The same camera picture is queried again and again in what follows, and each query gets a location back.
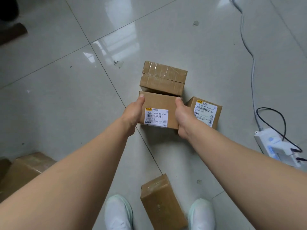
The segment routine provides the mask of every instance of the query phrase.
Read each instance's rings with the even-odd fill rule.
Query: white cable
[[[232,2],[232,4],[236,7],[236,9],[241,13],[241,27],[240,27],[240,33],[241,33],[241,39],[242,42],[246,48],[246,50],[248,51],[248,53],[251,55],[251,57],[253,58],[253,65],[252,65],[252,69],[251,69],[251,96],[252,96],[252,100],[253,100],[253,109],[254,109],[254,116],[255,116],[255,120],[257,123],[257,126],[259,128],[259,131],[263,131],[264,128],[260,126],[259,124],[259,118],[256,114],[256,104],[255,104],[255,98],[254,98],[254,72],[255,72],[255,58],[253,53],[251,52],[251,50],[248,48],[248,46],[246,45],[246,42],[243,38],[243,21],[244,21],[244,14],[242,9],[237,5],[237,3],[235,2],[235,0],[230,0]]]

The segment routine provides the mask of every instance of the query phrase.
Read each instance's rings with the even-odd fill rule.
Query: barcode
[[[213,118],[214,118],[214,116],[213,116],[213,115],[211,115],[211,116],[210,116],[210,119],[209,119],[209,123],[208,123],[208,125],[209,125],[209,126],[211,126],[211,125],[212,125]]]
[[[196,108],[197,108],[197,109],[201,109],[201,110],[204,110],[204,111],[208,111],[208,112],[210,112],[210,110],[209,110],[209,109],[204,108],[204,107],[197,106]]]
[[[147,117],[162,118],[162,115],[151,115],[151,114],[147,114]]]

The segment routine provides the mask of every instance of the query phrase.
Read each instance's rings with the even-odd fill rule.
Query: forearm
[[[255,228],[307,228],[304,172],[237,144],[198,120],[190,126],[189,142]]]
[[[0,228],[91,229],[125,148],[127,131],[117,119],[14,193],[0,205]]]

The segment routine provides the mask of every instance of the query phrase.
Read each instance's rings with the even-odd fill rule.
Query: white power strip
[[[283,142],[280,135],[272,128],[256,131],[254,137],[261,151],[267,156],[290,166],[301,167],[301,163],[296,160],[300,157],[299,154],[291,151],[291,148],[297,150],[298,148],[289,142]]]

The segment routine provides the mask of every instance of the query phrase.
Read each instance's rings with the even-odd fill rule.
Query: brown object
[[[143,105],[143,112],[139,123],[151,125],[150,123],[144,123],[146,108],[166,109],[168,110],[167,128],[178,129],[178,122],[175,118],[175,96],[149,93],[144,91],[140,91],[140,94],[141,93],[145,96],[145,103]]]
[[[145,61],[140,87],[143,91],[181,96],[188,71]]]
[[[0,182],[4,178],[7,171],[9,170],[11,164],[12,163],[7,158],[0,159]]]
[[[0,202],[55,163],[55,160],[40,152],[17,158],[0,183]]]
[[[0,45],[10,42],[27,32],[27,29],[21,23],[17,23],[6,30],[0,31]]]
[[[215,117],[214,117],[214,120],[213,120],[213,123],[212,123],[212,128],[213,129],[217,129],[217,123],[219,121],[219,118],[220,118],[220,114],[221,114],[221,111],[222,111],[222,106],[220,105],[217,105],[217,104],[214,104],[212,102],[209,102],[209,101],[206,101],[206,100],[203,100],[201,98],[198,98],[198,97],[192,97],[187,103],[186,103],[186,106],[190,107],[192,111],[194,111],[194,108],[195,108],[195,105],[197,103],[197,101],[200,101],[200,102],[204,102],[204,103],[207,103],[207,104],[211,104],[211,105],[214,105],[217,107],[217,110],[216,110],[216,113],[215,113]]]
[[[188,225],[166,174],[142,185],[141,201],[155,230],[175,230]]]

